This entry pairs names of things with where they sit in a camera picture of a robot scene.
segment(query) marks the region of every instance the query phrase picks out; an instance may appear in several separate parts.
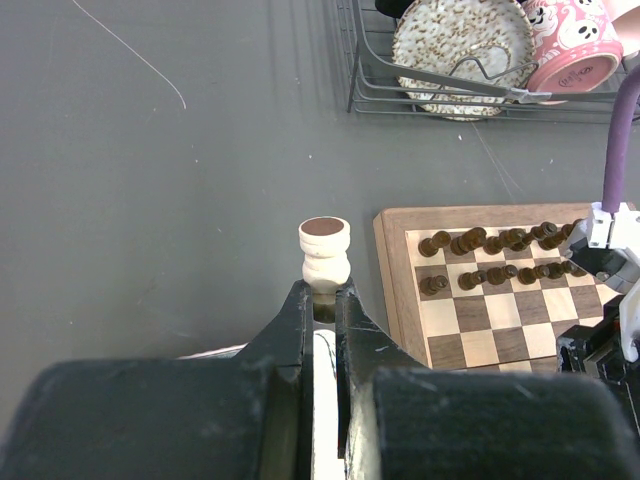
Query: chessboard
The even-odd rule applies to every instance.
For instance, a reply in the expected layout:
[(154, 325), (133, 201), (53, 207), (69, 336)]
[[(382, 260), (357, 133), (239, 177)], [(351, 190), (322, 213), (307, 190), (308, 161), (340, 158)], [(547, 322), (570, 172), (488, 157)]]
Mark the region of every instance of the chessboard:
[[(511, 228), (527, 232), (548, 221), (561, 227), (588, 213), (588, 204), (396, 208), (374, 221), (391, 337), (434, 369), (556, 371), (556, 338), (573, 325), (593, 326), (602, 306), (617, 294), (591, 275), (541, 278), (524, 285), (511, 278), (462, 290), (465, 272), (514, 265), (533, 268), (562, 262), (559, 250), (536, 241), (522, 251), (496, 255), (482, 248), (458, 256), (444, 247), (431, 257), (418, 244), (445, 230), (452, 238), (474, 227), (487, 236)], [(443, 275), (446, 288), (423, 294), (418, 285)]]

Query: white string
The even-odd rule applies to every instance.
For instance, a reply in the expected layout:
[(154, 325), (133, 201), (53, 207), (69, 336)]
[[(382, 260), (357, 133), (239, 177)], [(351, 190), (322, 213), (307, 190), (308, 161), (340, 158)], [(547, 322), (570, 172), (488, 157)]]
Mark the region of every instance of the white string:
[(94, 22), (96, 22), (98, 25), (100, 25), (102, 28), (104, 28), (111, 36), (113, 36), (113, 38), (115, 38), (116, 40), (118, 40), (121, 44), (123, 44), (125, 47), (127, 47), (129, 49), (129, 51), (131, 53), (133, 53), (136, 57), (138, 57), (140, 60), (142, 60), (151, 70), (153, 70), (154, 72), (156, 72), (158, 75), (160, 75), (160, 77), (167, 82), (171, 88), (173, 88), (175, 90), (175, 92), (178, 94), (178, 96), (180, 97), (180, 100), (182, 100), (182, 107), (186, 110), (187, 109), (187, 103), (184, 101), (184, 97), (182, 96), (182, 94), (180, 93), (180, 90), (178, 90), (176, 88), (176, 86), (171, 83), (171, 80), (169, 80), (167, 77), (165, 77), (162, 73), (160, 73), (158, 71), (158, 69), (156, 67), (154, 67), (153, 65), (151, 65), (149, 62), (147, 62), (142, 55), (140, 55), (138, 52), (136, 52), (133, 48), (131, 48), (129, 45), (127, 45), (127, 42), (125, 42), (124, 40), (122, 40), (119, 36), (117, 36), (115, 33), (113, 33), (111, 30), (109, 30), (109, 28), (107, 28), (107, 26), (102, 23), (100, 20), (98, 20), (96, 17), (94, 17), (93, 15), (91, 15), (89, 12), (87, 12), (82, 5), (80, 5), (76, 0), (71, 0), (73, 3), (76, 4), (76, 7), (78, 7), (80, 10), (82, 10), (91, 20), (93, 20)]

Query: plate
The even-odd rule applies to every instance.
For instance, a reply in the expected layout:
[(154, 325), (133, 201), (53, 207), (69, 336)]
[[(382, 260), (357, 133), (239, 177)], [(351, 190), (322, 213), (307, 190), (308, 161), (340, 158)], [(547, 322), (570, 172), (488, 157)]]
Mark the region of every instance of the plate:
[[(534, 60), (533, 31), (515, 0), (416, 0), (405, 11), (393, 39), (398, 65), (449, 75), (469, 56), (477, 57), (489, 77)], [(458, 64), (454, 76), (502, 87), (522, 87), (533, 66), (493, 80), (485, 79), (477, 63)], [(404, 88), (439, 89), (440, 85), (399, 77)], [(444, 87), (442, 91), (452, 89)], [(503, 103), (504, 98), (407, 92), (415, 100)], [(500, 108), (474, 105), (420, 105), (427, 112), (493, 116)], [(447, 117), (473, 121), (477, 118)]]

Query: pink cup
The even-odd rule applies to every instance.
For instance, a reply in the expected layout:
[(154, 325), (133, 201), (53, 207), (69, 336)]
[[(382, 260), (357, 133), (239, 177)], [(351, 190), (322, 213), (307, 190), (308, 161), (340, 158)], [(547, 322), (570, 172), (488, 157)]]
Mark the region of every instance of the pink cup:
[(530, 91), (588, 92), (618, 68), (622, 44), (601, 0), (529, 0), (523, 8), (540, 65)]
[(640, 0), (603, 0), (613, 23), (624, 56), (629, 57), (640, 50)]

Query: dish rack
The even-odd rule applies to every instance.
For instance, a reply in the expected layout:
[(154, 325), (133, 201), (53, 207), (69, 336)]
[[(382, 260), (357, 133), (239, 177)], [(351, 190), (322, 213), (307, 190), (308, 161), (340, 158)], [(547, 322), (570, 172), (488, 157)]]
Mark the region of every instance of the dish rack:
[[(529, 92), (525, 88), (502, 87), (491, 82), (520, 68), (530, 68), (531, 75), (537, 68), (537, 64), (515, 66), (493, 77), (486, 74), (480, 60), (473, 56), (463, 58), (448, 75), (395, 65), (392, 63), (391, 47), (397, 20), (378, 12), (374, 0), (336, 0), (336, 3), (349, 81), (348, 112), (355, 110), (359, 113), (459, 117), (460, 119), (609, 123), (618, 87), (639, 61), (637, 59), (631, 62), (623, 61), (609, 80), (588, 93), (552, 95), (545, 92)], [(456, 69), (464, 62), (475, 62), (487, 81), (476, 82), (456, 77)], [(397, 77), (414, 78), (439, 85), (439, 87), (436, 89), (403, 88), (398, 84)], [(426, 93), (432, 96), (429, 100), (414, 100), (407, 96), (407, 92)], [(463, 98), (499, 97), (505, 99), (505, 102), (464, 102), (452, 98), (451, 95)], [(564, 101), (565, 103), (558, 105), (538, 103), (543, 101)], [(493, 117), (466, 113), (435, 113), (420, 108), (419, 105), (425, 104), (497, 107), (501, 112)], [(640, 120), (640, 106), (636, 108), (633, 121), (638, 120)]]

